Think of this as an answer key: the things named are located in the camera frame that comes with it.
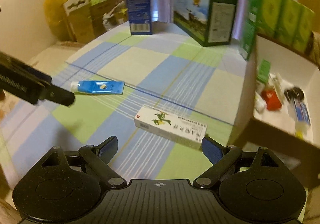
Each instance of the red packet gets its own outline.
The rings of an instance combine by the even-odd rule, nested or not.
[[[281,104],[280,100],[278,99],[275,90],[263,91],[261,93],[261,96],[267,103],[267,110],[268,111],[276,111],[276,110],[281,109],[282,104]]]

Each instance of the checkered tablecloth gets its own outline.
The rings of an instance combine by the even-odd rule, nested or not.
[[[246,62],[236,46],[204,48],[176,25],[158,23],[157,33],[132,36],[123,24],[71,56],[53,83],[125,81],[123,95],[76,95],[71,107],[49,101],[20,101],[1,122],[0,162],[13,187],[52,146],[77,150],[117,136],[111,168],[127,181],[191,181],[211,166],[197,150],[136,128],[143,104],[188,116],[208,125],[207,133],[225,145],[235,119]]]

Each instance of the plastic bag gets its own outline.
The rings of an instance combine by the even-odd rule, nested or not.
[[[63,3],[67,0],[44,0],[43,8],[45,19],[53,35],[60,41],[73,41]]]

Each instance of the table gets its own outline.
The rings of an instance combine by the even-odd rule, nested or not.
[[[174,24],[157,23],[156,34],[130,34],[128,23],[90,42],[52,74],[70,89],[72,81],[125,81],[123,95],[76,95],[71,107],[49,101],[20,101],[0,124],[0,162],[11,187],[52,146],[65,151],[98,145],[117,136],[110,167],[128,182],[138,179],[193,181],[211,166],[200,152],[136,128],[143,104],[208,125],[226,145],[235,119],[246,62],[237,46],[204,48]]]

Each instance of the metal screw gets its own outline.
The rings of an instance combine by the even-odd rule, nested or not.
[[[205,186],[205,185],[209,185],[211,183],[211,180],[209,178],[202,177],[202,178],[198,178],[196,180],[196,183],[201,186]]]
[[[124,180],[122,178],[119,178],[119,177],[114,177],[114,178],[109,179],[108,182],[113,186],[118,186],[118,185],[123,184]]]

